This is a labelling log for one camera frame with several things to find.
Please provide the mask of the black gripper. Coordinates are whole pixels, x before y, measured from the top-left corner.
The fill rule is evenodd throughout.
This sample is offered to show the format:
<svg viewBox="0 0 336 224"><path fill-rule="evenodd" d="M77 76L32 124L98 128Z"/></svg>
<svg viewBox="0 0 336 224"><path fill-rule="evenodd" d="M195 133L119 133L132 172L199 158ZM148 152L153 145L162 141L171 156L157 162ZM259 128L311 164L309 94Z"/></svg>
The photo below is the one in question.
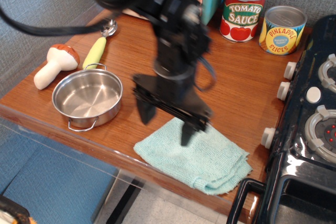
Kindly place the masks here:
<svg viewBox="0 0 336 224"><path fill-rule="evenodd" d="M141 122L147 125L156 109L184 121L181 145L188 146L195 131L205 131L213 111L195 90L196 65L185 65L181 71L168 71L154 64L156 75L136 73L132 79Z"/></svg>

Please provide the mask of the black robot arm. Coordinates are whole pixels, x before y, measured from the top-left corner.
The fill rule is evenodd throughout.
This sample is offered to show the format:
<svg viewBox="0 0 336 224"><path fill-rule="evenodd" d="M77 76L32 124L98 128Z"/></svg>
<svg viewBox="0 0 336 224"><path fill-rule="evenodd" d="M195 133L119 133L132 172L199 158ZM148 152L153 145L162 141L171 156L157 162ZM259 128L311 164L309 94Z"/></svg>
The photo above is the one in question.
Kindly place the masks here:
<svg viewBox="0 0 336 224"><path fill-rule="evenodd" d="M161 109L183 121L181 145L187 146L195 132L204 131L212 116L210 107L197 95L199 63L215 76L204 58L210 38L202 23L198 0L95 0L119 15L130 9L147 18L157 38L154 76L135 74L134 94L144 124Z"/></svg>

